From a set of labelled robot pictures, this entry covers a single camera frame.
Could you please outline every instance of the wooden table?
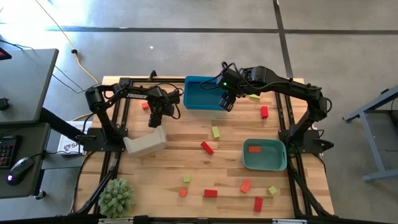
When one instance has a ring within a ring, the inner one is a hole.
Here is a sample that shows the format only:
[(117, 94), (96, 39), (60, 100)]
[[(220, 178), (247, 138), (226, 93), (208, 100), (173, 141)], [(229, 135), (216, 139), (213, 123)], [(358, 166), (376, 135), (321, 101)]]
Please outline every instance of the wooden table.
[[(118, 83), (120, 77), (104, 77), (103, 84)], [(148, 83), (136, 85), (150, 86)], [(183, 88), (183, 83), (176, 83)], [(161, 85), (166, 91), (174, 88)], [(141, 109), (141, 100), (131, 100), (127, 128), (130, 138), (138, 138), (153, 132), (148, 127), (149, 112)], [(124, 102), (121, 103), (119, 119)], [(268, 106), (269, 117), (262, 120), (260, 107)], [(307, 103), (292, 98), (295, 119), (307, 109)], [(162, 125), (167, 133), (165, 150), (133, 158), (123, 153), (118, 178), (127, 180), (134, 187), (134, 206), (128, 216), (150, 217), (225, 217), (225, 218), (292, 218), (294, 217), (287, 171), (249, 170), (242, 163), (242, 148), (248, 138), (278, 139), (280, 129), (274, 92), (262, 93), (261, 99), (237, 99), (231, 112), (187, 110), (183, 96), (179, 104), (181, 118), (174, 120), (164, 116)], [(113, 109), (107, 110), (111, 118)], [(211, 127), (218, 126), (220, 138), (214, 139)], [(100, 127), (97, 117), (93, 127)], [(214, 150), (209, 156), (200, 146), (206, 141)], [(76, 209), (79, 209), (97, 187), (103, 152), (96, 152), (84, 166), (78, 186)], [(307, 184), (326, 211), (333, 213), (330, 193), (322, 163), (311, 154), (303, 154)], [(183, 176), (190, 175), (191, 182), (183, 183)], [(241, 192), (244, 179), (253, 181), (248, 193)], [(268, 188), (275, 186), (271, 195)], [(187, 189), (188, 195), (180, 197), (178, 191)], [(217, 198), (203, 197), (205, 189), (218, 191)], [(300, 208), (303, 211), (302, 192), (297, 187)], [(264, 198), (262, 212), (254, 212), (254, 197)]]

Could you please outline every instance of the computer mouse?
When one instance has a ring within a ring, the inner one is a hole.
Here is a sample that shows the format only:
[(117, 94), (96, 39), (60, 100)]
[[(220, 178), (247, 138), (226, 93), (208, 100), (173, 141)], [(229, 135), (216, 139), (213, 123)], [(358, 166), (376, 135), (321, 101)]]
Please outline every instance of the computer mouse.
[(21, 183), (34, 163), (33, 159), (29, 157), (18, 160), (7, 175), (7, 183), (11, 186)]

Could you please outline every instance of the small wooden block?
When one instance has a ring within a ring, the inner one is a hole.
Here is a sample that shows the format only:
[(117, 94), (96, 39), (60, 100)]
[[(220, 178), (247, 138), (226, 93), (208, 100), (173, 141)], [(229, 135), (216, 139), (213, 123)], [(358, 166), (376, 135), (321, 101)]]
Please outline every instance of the small wooden block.
[(178, 194), (180, 194), (181, 197), (185, 197), (187, 196), (188, 191), (185, 189), (180, 189), (180, 192)]
[(258, 152), (261, 152), (261, 147), (260, 146), (249, 146), (248, 151), (249, 151), (249, 153), (258, 153)]
[(206, 142), (202, 142), (200, 145), (206, 150), (206, 152), (209, 155), (212, 155), (214, 153), (213, 150), (211, 149), (211, 147), (209, 145), (207, 145)]
[(274, 195), (277, 191), (276, 191), (276, 188), (274, 187), (274, 186), (272, 186), (272, 187), (270, 187), (269, 189), (268, 189), (268, 191), (269, 191), (269, 193), (271, 193), (272, 195)]
[(261, 118), (268, 118), (268, 107), (262, 106), (261, 107)]
[(243, 181), (242, 186), (241, 186), (241, 191), (244, 192), (244, 193), (247, 193), (249, 191), (249, 189), (250, 189), (251, 184), (252, 184), (251, 179), (245, 179)]
[(260, 96), (257, 96), (256, 94), (251, 94), (249, 95), (250, 98), (255, 98), (255, 99), (261, 99)]
[(256, 197), (256, 201), (254, 202), (254, 211), (261, 212), (262, 207), (262, 197)]
[(189, 182), (191, 182), (191, 177), (190, 177), (190, 176), (184, 176), (183, 182), (184, 182), (184, 183), (189, 183)]
[(143, 110), (148, 110), (148, 109), (149, 109), (149, 105), (148, 105), (147, 102), (141, 103), (141, 106), (142, 106), (142, 109), (143, 109)]
[(214, 138), (219, 138), (220, 137), (220, 132), (218, 131), (218, 127), (217, 126), (211, 127), (211, 130), (213, 131)]
[(216, 190), (205, 190), (205, 197), (217, 197)]

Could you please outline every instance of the succulent plant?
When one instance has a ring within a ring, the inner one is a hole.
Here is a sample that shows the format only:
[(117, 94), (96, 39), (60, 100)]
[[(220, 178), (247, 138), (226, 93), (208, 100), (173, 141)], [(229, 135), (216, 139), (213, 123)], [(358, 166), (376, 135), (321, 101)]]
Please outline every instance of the succulent plant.
[(108, 218), (125, 216), (131, 208), (133, 193), (133, 187), (125, 180), (110, 180), (99, 196), (99, 212)]

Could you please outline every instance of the red block in tray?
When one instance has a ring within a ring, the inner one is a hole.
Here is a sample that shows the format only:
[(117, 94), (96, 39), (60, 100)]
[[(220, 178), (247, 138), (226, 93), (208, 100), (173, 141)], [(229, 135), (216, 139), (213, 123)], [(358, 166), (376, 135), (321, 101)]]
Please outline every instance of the red block in tray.
[(254, 202), (254, 211), (261, 212), (262, 207), (262, 197), (256, 197), (256, 201)]
[(200, 145), (206, 150), (206, 152), (209, 155), (212, 155), (214, 153), (213, 150), (211, 149), (211, 147), (209, 145), (207, 145), (206, 142), (202, 142)]
[(249, 189), (250, 189), (251, 184), (252, 184), (251, 179), (245, 179), (243, 181), (242, 186), (241, 186), (241, 191), (244, 192), (244, 193), (247, 193), (249, 191)]
[(258, 152), (261, 152), (261, 147), (260, 146), (249, 146), (248, 151), (250, 153), (258, 153)]
[(268, 118), (268, 107), (262, 106), (261, 107), (261, 118)]
[(205, 197), (217, 197), (216, 190), (205, 190)]

